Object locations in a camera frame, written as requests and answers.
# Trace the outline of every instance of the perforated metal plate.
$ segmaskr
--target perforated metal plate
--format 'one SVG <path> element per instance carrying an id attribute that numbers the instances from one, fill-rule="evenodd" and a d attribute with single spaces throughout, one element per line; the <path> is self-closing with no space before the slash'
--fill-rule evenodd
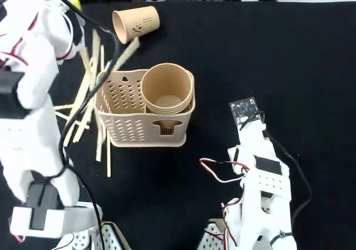
<path id="1" fill-rule="evenodd" d="M 215 223 L 209 223 L 206 229 L 212 233 L 221 233 Z M 197 250 L 223 250 L 223 242 L 212 235 L 204 232 Z"/>
<path id="2" fill-rule="evenodd" d="M 105 250 L 122 250 L 119 239 L 116 237 L 115 231 L 109 224 L 103 225 L 102 236 L 104 239 Z M 96 249 L 102 250 L 100 235 L 96 237 Z"/>

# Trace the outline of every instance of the cup rim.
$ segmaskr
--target cup rim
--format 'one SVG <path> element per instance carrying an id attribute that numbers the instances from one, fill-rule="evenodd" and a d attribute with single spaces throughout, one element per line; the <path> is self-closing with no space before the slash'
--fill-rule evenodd
<path id="1" fill-rule="evenodd" d="M 123 31 L 120 31 L 120 33 L 122 33 L 122 36 L 119 36 L 119 32 L 116 29 L 116 25 L 115 25 L 115 22 L 114 22 L 114 16 L 115 17 L 119 17 L 120 22 L 121 22 L 121 24 L 123 26 Z M 120 42 L 123 43 L 123 44 L 127 43 L 127 41 L 128 41 L 128 32 L 127 32 L 127 28 L 126 28 L 125 22 L 123 21 L 123 19 L 121 17 L 120 11 L 114 10 L 112 12 L 112 24 L 113 24 L 113 28 L 115 30 L 116 36 L 118 37 Z"/>
<path id="2" fill-rule="evenodd" d="M 146 77 L 146 75 L 149 73 L 150 70 L 156 68 L 156 67 L 159 67 L 159 66 L 163 66 L 163 65 L 173 65 L 175 67 L 179 67 L 181 68 L 189 77 L 190 79 L 190 90 L 189 90 L 189 93 L 187 95 L 187 97 L 182 101 L 180 102 L 179 104 L 175 105 L 175 106 L 172 106 L 172 107 L 160 107 L 160 106 L 157 106 L 153 103 L 151 103 L 146 97 L 145 97 L 145 94 L 144 92 L 142 91 L 144 89 L 144 79 Z M 141 81 L 141 93 L 142 93 L 142 97 L 146 103 L 146 105 L 148 106 L 148 108 L 152 107 L 152 108 L 157 108 L 159 111 L 174 111 L 174 110 L 177 110 L 177 108 L 180 108 L 182 107 L 182 105 L 185 105 L 186 103 L 188 103 L 186 106 L 189 105 L 191 99 L 192 99 L 192 95 L 193 95 L 193 89 L 194 89 L 194 84 L 193 84 L 193 80 L 192 80 L 192 76 L 191 76 L 191 73 L 189 71 L 187 71 L 184 67 L 178 65 L 178 64 L 174 64 L 174 63 L 161 63 L 161 64 L 157 64 L 155 66 L 153 66 L 152 68 L 150 68 L 143 76 L 142 78 L 142 81 Z"/>

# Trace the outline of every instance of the white wire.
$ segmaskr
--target white wire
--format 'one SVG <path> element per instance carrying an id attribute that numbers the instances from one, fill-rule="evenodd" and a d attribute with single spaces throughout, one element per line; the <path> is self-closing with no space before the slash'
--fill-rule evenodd
<path id="1" fill-rule="evenodd" d="M 240 181 L 240 180 L 244 177 L 244 176 L 241 176 L 241 177 L 239 177 L 239 178 L 229 179 L 229 180 L 227 180 L 227 181 L 224 181 L 224 180 L 220 179 L 220 178 L 215 174 L 215 172 L 212 171 L 211 168 L 209 168 L 206 164 L 204 164 L 203 161 L 200 161 L 200 164 L 205 168 L 206 171 L 208 171 L 211 175 L 213 175 L 214 178 L 215 178 L 218 182 L 220 182 L 220 183 L 236 182 L 236 181 Z"/>

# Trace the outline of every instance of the black tape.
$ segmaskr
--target black tape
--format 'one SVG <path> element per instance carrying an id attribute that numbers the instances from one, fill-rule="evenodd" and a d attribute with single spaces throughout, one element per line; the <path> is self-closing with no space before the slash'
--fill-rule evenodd
<path id="1" fill-rule="evenodd" d="M 4 5 L 2 4 L 0 5 L 0 21 L 2 21 L 6 16 L 7 16 L 7 11 Z"/>

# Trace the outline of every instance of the wooden stick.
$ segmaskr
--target wooden stick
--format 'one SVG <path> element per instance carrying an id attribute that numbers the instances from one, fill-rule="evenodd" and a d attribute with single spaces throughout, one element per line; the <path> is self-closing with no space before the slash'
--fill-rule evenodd
<path id="1" fill-rule="evenodd" d="M 101 128 L 102 128 L 102 141 L 105 142 L 106 140 L 106 127 L 103 121 L 101 120 Z"/>
<path id="2" fill-rule="evenodd" d="M 89 79 L 89 88 L 90 90 L 92 90 L 94 88 L 95 85 L 95 78 L 93 77 L 93 73 L 92 73 L 92 67 L 90 66 L 90 62 L 89 62 L 89 54 L 88 54 L 88 49 L 84 48 L 81 49 L 79 51 L 79 54 L 82 58 L 83 61 L 83 65 L 85 67 L 86 70 L 86 74 L 88 74 L 88 79 Z"/>
<path id="3" fill-rule="evenodd" d="M 111 61 L 108 61 L 108 62 L 106 63 L 106 66 L 105 66 L 105 68 L 104 68 L 104 71 L 107 71 L 108 67 L 110 66 L 110 63 L 111 63 Z"/>
<path id="4" fill-rule="evenodd" d="M 93 30 L 92 54 L 93 54 L 92 75 L 94 77 L 94 84 L 95 84 L 97 70 L 98 70 L 98 63 L 99 63 L 99 55 L 100 55 L 100 37 L 95 29 Z"/>
<path id="5" fill-rule="evenodd" d="M 70 108 L 72 108 L 72 107 L 73 107 L 72 104 L 64 104 L 64 105 L 62 105 L 62 106 L 54 106 L 53 108 L 54 108 L 55 110 L 62 110 L 62 109 L 70 109 Z"/>
<path id="6" fill-rule="evenodd" d="M 66 116 L 64 114 L 62 114 L 61 112 L 57 112 L 55 111 L 55 115 L 60 117 L 60 118 L 63 118 L 65 120 L 69 120 L 69 116 Z M 77 125 L 83 125 L 83 123 L 79 122 L 79 121 L 75 121 L 75 124 Z M 83 125 L 84 126 L 84 129 L 89 129 L 89 126 L 88 125 Z"/>
<path id="7" fill-rule="evenodd" d="M 102 133 L 98 131 L 98 138 L 96 141 L 96 161 L 101 162 L 101 151 L 102 151 Z"/>
<path id="8" fill-rule="evenodd" d="M 107 177 L 111 177 L 111 141 L 110 141 L 110 134 L 107 131 L 106 133 L 106 158 L 107 158 Z"/>
<path id="9" fill-rule="evenodd" d="M 100 49 L 100 71 L 104 71 L 104 62 L 105 62 L 105 56 L 104 56 L 104 45 L 101 45 Z"/>
<path id="10" fill-rule="evenodd" d="M 135 37 L 130 45 L 126 47 L 125 51 L 118 58 L 115 66 L 112 71 L 118 71 L 123 64 L 136 52 L 136 50 L 140 47 L 140 41 L 138 37 Z"/>
<path id="11" fill-rule="evenodd" d="M 89 88 L 89 73 L 88 73 L 88 71 L 86 71 L 85 74 L 84 74 L 84 77 L 83 77 L 83 81 L 80 84 L 76 99 L 74 100 L 73 107 L 72 107 L 71 112 L 69 114 L 69 119 L 73 117 L 75 112 L 78 110 L 80 105 L 83 103 L 83 101 L 85 99 L 85 96 L 87 94 L 88 88 Z M 67 147 L 69 142 L 70 142 L 73 130 L 74 130 L 74 125 L 72 125 L 72 127 L 69 129 L 69 131 L 67 133 L 67 136 L 66 136 L 65 141 L 64 141 L 64 146 L 65 147 Z"/>
<path id="12" fill-rule="evenodd" d="M 79 140 L 82 138 L 83 132 L 84 132 L 84 125 L 86 125 L 88 122 L 90 122 L 91 119 L 91 114 L 94 109 L 94 103 L 93 100 L 89 101 L 89 104 L 85 110 L 85 113 L 83 115 L 82 121 L 80 122 L 81 125 L 79 125 L 78 130 L 76 134 L 74 135 L 73 138 L 73 143 L 79 142 Z"/>

